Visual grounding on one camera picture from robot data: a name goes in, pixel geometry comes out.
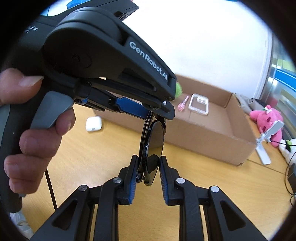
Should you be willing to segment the person's left hand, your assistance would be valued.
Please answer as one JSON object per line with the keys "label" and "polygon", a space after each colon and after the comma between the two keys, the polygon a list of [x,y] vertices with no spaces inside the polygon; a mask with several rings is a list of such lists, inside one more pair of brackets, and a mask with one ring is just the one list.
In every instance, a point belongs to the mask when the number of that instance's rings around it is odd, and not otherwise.
{"label": "person's left hand", "polygon": [[[1,105],[24,104],[41,88],[42,76],[26,76],[18,69],[1,72]],[[4,171],[9,178],[10,189],[18,194],[37,191],[49,162],[57,153],[62,137],[75,124],[74,109],[70,108],[57,118],[49,129],[30,129],[22,133],[21,153],[5,158]]]}

